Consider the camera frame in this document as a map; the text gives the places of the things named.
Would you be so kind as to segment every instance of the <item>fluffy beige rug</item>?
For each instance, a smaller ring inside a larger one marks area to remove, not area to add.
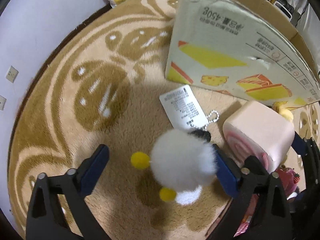
[[[110,161],[86,202],[112,239],[205,239],[229,198],[215,181],[185,205],[159,200],[160,186],[150,171],[130,165],[136,151],[149,153],[156,138],[171,128],[159,95],[180,84],[164,79],[177,0],[129,0],[82,30],[48,66],[36,84],[13,133],[9,163],[12,211],[20,233],[36,177],[78,167],[95,148],[110,148]],[[208,130],[212,142],[229,152],[224,120],[244,100],[192,88],[205,113],[220,120]],[[296,130],[317,142],[319,104],[294,112]],[[287,160],[302,175],[291,150]],[[62,206],[79,233],[66,201]]]

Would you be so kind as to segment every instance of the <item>metal screw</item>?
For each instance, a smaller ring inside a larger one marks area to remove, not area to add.
[[[76,174],[76,172],[77,172],[77,170],[74,169],[74,168],[72,168],[72,169],[69,169],[69,170],[67,171],[67,174],[71,176],[71,175],[73,175],[73,174]]]
[[[241,172],[245,175],[248,175],[250,173],[250,170],[248,168],[242,168]]]
[[[44,172],[43,173],[40,173],[38,175],[38,179],[44,179],[44,177],[47,176],[47,174],[45,174]]]
[[[272,177],[274,177],[275,179],[279,178],[279,174],[277,172],[273,172],[271,173]]]

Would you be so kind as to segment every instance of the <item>white product tag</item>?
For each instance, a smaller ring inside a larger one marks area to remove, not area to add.
[[[173,126],[179,130],[194,130],[209,123],[189,85],[165,93],[159,97]]]

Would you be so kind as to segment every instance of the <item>cheese illustration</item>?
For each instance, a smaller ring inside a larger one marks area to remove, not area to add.
[[[229,77],[227,76],[202,76],[201,83],[208,86],[217,87],[225,84],[228,78]]]

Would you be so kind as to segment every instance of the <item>yellow pom-pom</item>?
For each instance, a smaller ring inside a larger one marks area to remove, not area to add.
[[[150,166],[150,157],[143,152],[136,152],[131,156],[131,164],[138,170],[144,170]]]
[[[169,202],[169,201],[172,201],[176,198],[177,193],[172,189],[169,189],[167,187],[163,187],[160,190],[159,195],[160,195],[160,199],[162,201]]]

